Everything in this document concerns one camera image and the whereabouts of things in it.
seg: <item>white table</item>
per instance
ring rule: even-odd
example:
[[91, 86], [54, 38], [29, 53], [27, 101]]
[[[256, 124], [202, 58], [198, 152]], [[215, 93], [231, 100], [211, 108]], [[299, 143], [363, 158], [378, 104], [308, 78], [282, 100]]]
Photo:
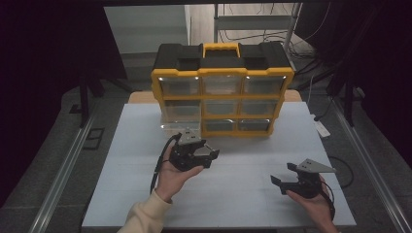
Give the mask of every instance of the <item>white table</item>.
[[[83, 229], [120, 228], [134, 202], [150, 194], [167, 137], [158, 104], [126, 104], [90, 201]], [[303, 209], [270, 181], [296, 182], [287, 163], [306, 158], [330, 166], [303, 102], [285, 102], [274, 133], [265, 138], [209, 138], [220, 149], [210, 169], [187, 181], [173, 198], [166, 228], [283, 228], [313, 226]], [[335, 196], [338, 226], [356, 225], [335, 174], [322, 174]]]

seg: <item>black cable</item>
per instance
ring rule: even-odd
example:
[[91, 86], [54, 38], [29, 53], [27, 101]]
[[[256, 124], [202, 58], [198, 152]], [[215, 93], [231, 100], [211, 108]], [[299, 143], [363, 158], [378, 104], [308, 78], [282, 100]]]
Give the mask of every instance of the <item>black cable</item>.
[[[281, 33], [285, 33], [285, 32], [287, 32], [287, 31], [273, 32], [273, 33], [269, 33], [267, 35], [276, 35], [276, 34], [281, 34]], [[239, 40], [243, 40], [243, 39], [250, 39], [250, 38], [261, 37], [261, 36], [262, 35], [255, 35], [255, 36], [239, 37], [239, 38], [236, 38], [236, 39], [232, 39], [232, 38], [228, 38], [227, 34], [226, 34], [226, 38], [227, 38], [228, 41], [239, 41]]]
[[288, 14], [288, 11], [286, 10], [285, 5], [283, 3], [281, 3], [281, 4], [282, 4], [282, 7], [285, 10], [286, 14]]
[[[316, 65], [313, 66], [313, 67], [311, 67], [309, 70], [303, 71], [304, 69], [306, 69], [306, 68], [308, 68], [310, 65], [312, 65], [314, 62], [318, 62], [318, 63], [316, 63]], [[294, 75], [295, 75], [295, 76], [298, 76], [298, 75], [302, 75], [302, 74], [309, 73], [310, 71], [312, 71], [312, 70], [316, 69], [318, 66], [320, 66], [321, 63], [322, 63], [321, 60], [319, 60], [318, 58], [315, 58], [315, 59], [313, 59], [311, 62], [309, 62], [308, 64], [306, 64], [303, 68], [301, 68], [300, 70], [296, 71], [296, 73], [294, 73]]]
[[[272, 13], [273, 13], [273, 8], [275, 7], [275, 3], [273, 3], [272, 4], [272, 9], [270, 9], [270, 15], [272, 15]], [[262, 35], [262, 37], [263, 37], [263, 41], [264, 41], [264, 35], [266, 34], [266, 29], [264, 29], [264, 31], [263, 31], [263, 35]]]
[[330, 186], [327, 185], [327, 183], [324, 183], [324, 184], [327, 186], [327, 188], [329, 188], [330, 194], [332, 195], [332, 199], [330, 199], [330, 197], [324, 192], [323, 189], [319, 190], [319, 193], [320, 193], [320, 194], [325, 198], [325, 200], [327, 201], [327, 204], [329, 205], [329, 210], [330, 210], [330, 218], [331, 218], [331, 220], [333, 220], [333, 219], [334, 219], [334, 216], [335, 216], [335, 212], [336, 212], [336, 210], [335, 210], [335, 208], [334, 208], [334, 194], [333, 194], [333, 191], [332, 191], [332, 189], [330, 188]]
[[354, 179], [355, 179], [354, 170], [352, 169], [352, 167], [341, 158], [338, 158], [335, 156], [328, 156], [328, 158], [338, 160], [339, 162], [343, 163], [348, 168], [349, 172], [351, 173], [351, 179], [349, 180], [348, 183], [341, 184], [340, 187], [343, 189], [343, 188], [350, 186], [354, 182]]
[[257, 15], [261, 12], [261, 9], [263, 8], [263, 3], [260, 3], [260, 10], [258, 10]]
[[172, 137], [169, 138], [169, 140], [167, 140], [166, 145], [164, 145], [163, 151], [161, 152], [160, 156], [158, 157], [157, 163], [156, 163], [155, 168], [154, 168], [154, 175], [152, 177], [152, 183], [151, 183], [151, 194], [152, 194], [153, 189], [155, 188], [155, 182], [157, 181], [157, 176], [158, 176], [158, 173], [160, 172], [161, 164], [163, 164], [163, 156], [166, 153], [167, 148], [169, 147], [170, 143], [173, 140], [177, 140], [181, 136], [182, 136], [181, 133], [173, 135]]
[[320, 116], [315, 116], [315, 118], [313, 118], [315, 121], [319, 121], [322, 117], [324, 117], [327, 114], [327, 111], [329, 110], [332, 101], [333, 101], [333, 97], [330, 98], [329, 104], [327, 105], [327, 108], [324, 111], [324, 113]]

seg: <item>person's hand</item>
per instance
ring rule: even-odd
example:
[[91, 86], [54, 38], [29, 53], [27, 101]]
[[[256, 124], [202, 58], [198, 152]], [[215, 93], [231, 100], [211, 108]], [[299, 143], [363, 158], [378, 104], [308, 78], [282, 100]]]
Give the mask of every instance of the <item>person's hand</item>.
[[186, 172], [181, 172], [169, 161], [171, 147], [167, 149], [163, 156], [160, 172], [158, 174], [157, 188], [154, 190], [157, 195], [165, 202], [170, 203], [172, 196], [178, 193], [185, 181], [196, 176], [203, 170], [203, 166], [194, 167]]
[[[324, 190], [324, 193], [329, 195], [326, 185], [324, 184], [325, 179], [321, 175], [320, 178], [323, 182], [322, 189]], [[308, 216], [315, 222], [321, 232], [338, 232], [331, 220], [329, 205], [321, 194], [318, 194], [312, 199], [306, 199], [290, 190], [287, 190], [286, 193], [293, 201], [299, 203], [305, 209]]]

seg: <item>clear plastic drawer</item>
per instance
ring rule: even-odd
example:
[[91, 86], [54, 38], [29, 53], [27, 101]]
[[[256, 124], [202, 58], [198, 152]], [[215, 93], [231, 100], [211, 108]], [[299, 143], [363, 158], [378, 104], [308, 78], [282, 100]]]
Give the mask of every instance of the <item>clear plastic drawer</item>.
[[286, 76], [257, 77], [248, 76], [245, 79], [245, 94], [280, 94]]
[[205, 115], [235, 115], [238, 100], [205, 100]]
[[239, 119], [240, 131], [267, 131], [271, 119]]
[[199, 78], [158, 78], [164, 96], [198, 95]]
[[206, 131], [233, 131], [235, 119], [205, 119]]
[[273, 115], [277, 100], [242, 100], [241, 115]]
[[242, 78], [238, 76], [207, 76], [203, 77], [204, 94], [230, 95], [240, 93]]

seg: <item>white sleeve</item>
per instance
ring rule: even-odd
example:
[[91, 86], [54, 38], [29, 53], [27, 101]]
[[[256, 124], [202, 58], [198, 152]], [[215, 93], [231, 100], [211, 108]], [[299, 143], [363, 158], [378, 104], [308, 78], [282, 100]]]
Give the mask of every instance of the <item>white sleeve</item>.
[[124, 226], [118, 233], [159, 233], [163, 229], [163, 219], [172, 207], [152, 191], [146, 202], [135, 203], [130, 209]]

